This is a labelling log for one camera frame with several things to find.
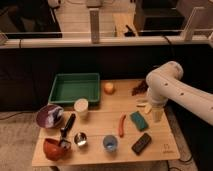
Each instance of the white cup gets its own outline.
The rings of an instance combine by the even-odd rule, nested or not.
[[[89,102],[87,99],[78,99],[74,104],[74,109],[80,118],[86,119],[88,115]]]

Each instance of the black cable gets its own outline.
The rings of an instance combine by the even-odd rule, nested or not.
[[[190,162],[191,160],[193,159],[193,157],[192,157],[192,155],[189,157],[189,159],[187,159],[187,160],[182,160],[182,159],[178,159],[180,162],[182,162],[182,163],[188,163],[188,162]]]
[[[22,39],[19,40],[19,48],[21,49],[21,41]]]
[[[179,168],[177,168],[177,167],[170,167],[170,166],[169,166],[169,161],[168,161],[168,160],[166,161],[166,164],[167,164],[167,170],[168,170],[168,171],[172,171],[172,170],[182,171],[181,169],[179,169]]]
[[[4,15],[4,14],[8,11],[8,9],[9,9],[9,7],[7,7],[6,9],[3,9],[2,12],[0,13],[0,17],[1,17],[2,15]]]
[[[9,116],[6,116],[6,117],[2,117],[0,118],[0,120],[6,120],[6,119],[9,119],[13,116],[17,116],[17,115],[20,115],[20,114],[25,114],[25,113],[33,113],[34,111],[25,111],[25,112],[18,112],[18,113],[14,113],[12,115],[9,115]]]
[[[174,50],[172,42],[168,39],[167,36],[162,35],[162,37],[168,42],[170,49],[171,49],[171,54],[172,54],[173,60],[175,60],[175,50]]]
[[[181,169],[179,169],[179,168],[177,168],[177,167],[170,167],[170,168],[169,168],[169,171],[170,171],[170,170],[178,170],[178,171],[182,171]]]

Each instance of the gray floor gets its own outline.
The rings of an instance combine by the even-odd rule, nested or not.
[[[1,112],[0,118],[17,112]],[[35,122],[36,114],[23,113],[7,120],[0,120],[0,170],[1,171],[49,171],[49,167],[31,166],[36,140],[39,134],[39,127]],[[168,116],[172,123],[172,130],[176,135],[176,141],[181,153],[181,158],[186,160],[190,152],[184,142],[182,133],[176,125],[174,115]],[[187,165],[178,160],[169,161],[170,167],[178,167],[181,170],[196,171],[196,165],[192,160]],[[109,164],[109,165],[84,165],[59,167],[62,171],[167,171],[166,161],[154,161],[131,164]]]

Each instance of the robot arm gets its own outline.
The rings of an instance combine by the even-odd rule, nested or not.
[[[151,71],[146,77],[148,102],[163,107],[171,99],[213,125],[213,95],[182,83],[182,76],[183,69],[175,61]]]

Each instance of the green tray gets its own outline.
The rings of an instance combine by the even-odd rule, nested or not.
[[[100,101],[100,75],[98,73],[57,74],[49,96],[49,103],[73,105],[86,98],[90,105]]]

